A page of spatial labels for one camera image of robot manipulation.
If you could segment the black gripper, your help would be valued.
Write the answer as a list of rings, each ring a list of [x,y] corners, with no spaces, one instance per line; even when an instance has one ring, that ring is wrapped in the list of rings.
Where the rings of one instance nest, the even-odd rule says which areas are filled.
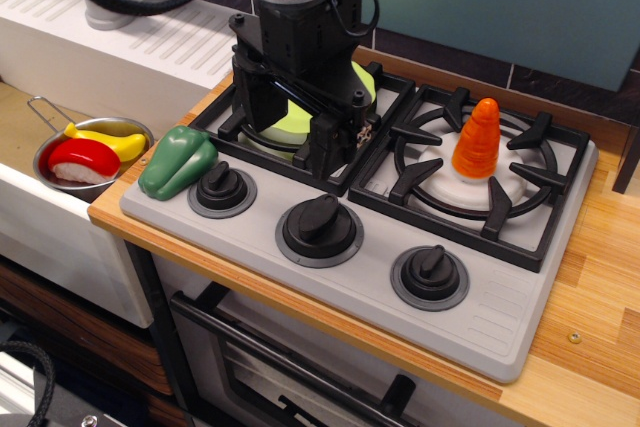
[[[362,0],[253,0],[255,15],[234,18],[234,84],[248,124],[262,132],[295,101],[312,115],[315,179],[325,180],[358,151],[350,123],[362,123],[372,96],[351,60],[361,37]]]

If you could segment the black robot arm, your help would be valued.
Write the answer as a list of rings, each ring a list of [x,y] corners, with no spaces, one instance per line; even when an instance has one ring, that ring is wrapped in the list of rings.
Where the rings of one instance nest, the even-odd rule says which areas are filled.
[[[255,13],[231,19],[238,105],[257,132],[294,103],[311,115],[314,177],[350,163],[367,139],[373,96],[352,58],[379,16],[362,21],[362,0],[252,0]]]

